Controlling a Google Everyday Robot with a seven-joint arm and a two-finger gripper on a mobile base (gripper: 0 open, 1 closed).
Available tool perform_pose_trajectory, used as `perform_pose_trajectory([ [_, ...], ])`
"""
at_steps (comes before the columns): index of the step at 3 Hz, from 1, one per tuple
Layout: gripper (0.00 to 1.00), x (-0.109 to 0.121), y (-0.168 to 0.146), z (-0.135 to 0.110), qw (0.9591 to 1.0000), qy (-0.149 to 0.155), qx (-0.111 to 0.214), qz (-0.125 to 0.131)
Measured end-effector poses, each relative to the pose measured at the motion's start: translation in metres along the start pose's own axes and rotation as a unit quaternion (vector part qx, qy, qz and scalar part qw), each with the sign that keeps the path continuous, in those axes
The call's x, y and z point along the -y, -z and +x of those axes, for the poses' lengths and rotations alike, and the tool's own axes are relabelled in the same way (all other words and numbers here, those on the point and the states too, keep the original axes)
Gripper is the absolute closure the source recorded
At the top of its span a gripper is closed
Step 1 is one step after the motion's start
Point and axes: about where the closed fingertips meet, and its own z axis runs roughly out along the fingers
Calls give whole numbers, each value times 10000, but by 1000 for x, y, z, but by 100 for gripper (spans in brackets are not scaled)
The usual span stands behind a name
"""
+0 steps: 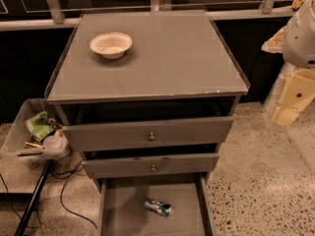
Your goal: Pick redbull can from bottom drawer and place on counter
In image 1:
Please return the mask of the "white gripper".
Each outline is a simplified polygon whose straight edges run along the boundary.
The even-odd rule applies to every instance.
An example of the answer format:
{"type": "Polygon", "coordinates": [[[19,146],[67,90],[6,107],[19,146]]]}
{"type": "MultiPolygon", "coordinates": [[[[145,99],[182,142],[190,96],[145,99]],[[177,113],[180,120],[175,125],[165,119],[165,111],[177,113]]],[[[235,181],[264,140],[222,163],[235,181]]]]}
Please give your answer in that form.
{"type": "Polygon", "coordinates": [[[288,21],[265,41],[261,49],[268,53],[283,53],[285,62],[305,67],[292,72],[284,88],[271,122],[290,126],[315,98],[315,0],[305,0],[288,21]]]}

